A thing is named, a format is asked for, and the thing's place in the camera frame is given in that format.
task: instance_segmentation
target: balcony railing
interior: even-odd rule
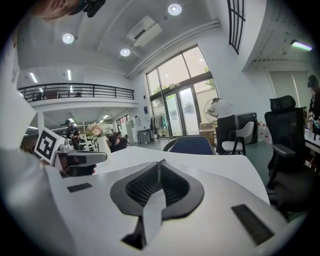
[[[94,97],[134,100],[134,90],[91,83],[47,83],[18,89],[27,102]]]

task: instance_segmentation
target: chair headrest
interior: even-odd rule
[[[270,104],[272,112],[285,113],[295,109],[296,101],[292,96],[287,95],[280,98],[271,98]]]

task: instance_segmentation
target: potted plant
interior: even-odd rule
[[[106,135],[112,134],[112,124],[103,124],[103,123],[92,123],[89,124],[86,128],[87,137],[96,137],[98,143],[99,152],[104,152],[107,154],[107,159],[104,163],[110,164],[111,162],[111,151],[107,145]]]

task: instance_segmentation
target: black cap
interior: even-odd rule
[[[309,88],[312,88],[312,87],[314,87],[315,85],[318,84],[318,79],[314,74],[310,75],[308,80],[309,80],[309,82],[308,82],[308,87]]]

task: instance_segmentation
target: cardboard box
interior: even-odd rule
[[[212,123],[200,123],[199,135],[206,137],[212,146],[215,144],[214,126]]]

